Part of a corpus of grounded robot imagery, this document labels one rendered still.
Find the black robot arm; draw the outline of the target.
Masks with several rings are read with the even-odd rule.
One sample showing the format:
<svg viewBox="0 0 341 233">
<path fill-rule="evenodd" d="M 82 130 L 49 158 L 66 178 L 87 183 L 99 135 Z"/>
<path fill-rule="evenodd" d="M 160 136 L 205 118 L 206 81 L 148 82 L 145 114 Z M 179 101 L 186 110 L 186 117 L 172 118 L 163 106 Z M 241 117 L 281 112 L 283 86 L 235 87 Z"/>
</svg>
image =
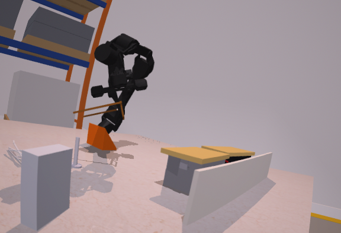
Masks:
<svg viewBox="0 0 341 233">
<path fill-rule="evenodd" d="M 140 43 L 126 34 L 117 36 L 110 42 L 100 44 L 94 51 L 95 59 L 101 63 L 108 65 L 108 68 L 113 66 L 124 66 L 124 56 L 138 54 L 134 59 L 134 65 L 131 69 L 118 71 L 119 74 L 113 75 L 109 72 L 108 86 L 118 84 L 132 84 L 136 79 L 145 79 L 152 73 L 155 62 L 152 57 L 152 51 L 148 47 L 140 45 Z M 124 56 L 123 56 L 124 55 Z M 140 55 L 146 58 L 143 59 Z M 128 80 L 128 81 L 127 81 Z M 108 121 L 109 120 L 109 121 Z M 113 125 L 111 122 L 115 125 Z M 102 121 L 98 126 L 104 127 L 108 134 L 113 130 L 116 132 L 123 122 L 123 117 L 120 111 L 106 112 L 102 115 Z"/>
</svg>

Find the white flat rectangular panel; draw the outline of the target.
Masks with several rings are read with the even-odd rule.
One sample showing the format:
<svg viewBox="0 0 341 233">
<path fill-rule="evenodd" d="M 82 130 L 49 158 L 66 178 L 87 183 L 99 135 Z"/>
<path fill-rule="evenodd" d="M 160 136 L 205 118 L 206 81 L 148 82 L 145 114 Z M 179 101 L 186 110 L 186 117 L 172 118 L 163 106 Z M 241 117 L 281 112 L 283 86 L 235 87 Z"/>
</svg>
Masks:
<svg viewBox="0 0 341 233">
<path fill-rule="evenodd" d="M 233 201 L 267 178 L 272 152 L 194 171 L 183 223 L 189 224 Z"/>
</svg>

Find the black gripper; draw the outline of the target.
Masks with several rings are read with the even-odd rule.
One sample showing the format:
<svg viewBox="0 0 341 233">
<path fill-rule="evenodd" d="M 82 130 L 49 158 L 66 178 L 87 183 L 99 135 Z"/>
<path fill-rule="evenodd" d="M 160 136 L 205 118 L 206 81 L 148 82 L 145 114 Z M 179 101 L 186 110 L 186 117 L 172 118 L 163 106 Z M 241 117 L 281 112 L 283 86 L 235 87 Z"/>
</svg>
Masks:
<svg viewBox="0 0 341 233">
<path fill-rule="evenodd" d="M 118 71 L 123 71 L 123 73 L 125 73 L 124 66 L 118 65 L 118 66 L 110 67 L 108 69 L 108 73 L 112 72 L 113 75 L 119 74 Z M 124 113 L 127 96 L 131 93 L 131 89 L 140 91 L 140 90 L 145 90 L 146 88 L 147 88 L 146 79 L 136 79 L 134 80 L 134 83 L 132 84 L 127 84 L 127 85 L 118 84 L 118 85 L 112 86 L 111 88 L 109 87 L 103 88 L 102 85 L 94 86 L 91 88 L 91 96 L 93 96 L 93 98 L 97 98 L 97 97 L 102 97 L 104 93 L 108 93 L 109 98 L 112 98 L 116 103 L 116 102 L 119 102 L 116 91 L 122 91 L 122 108 L 123 108 L 123 113 Z"/>
</svg>

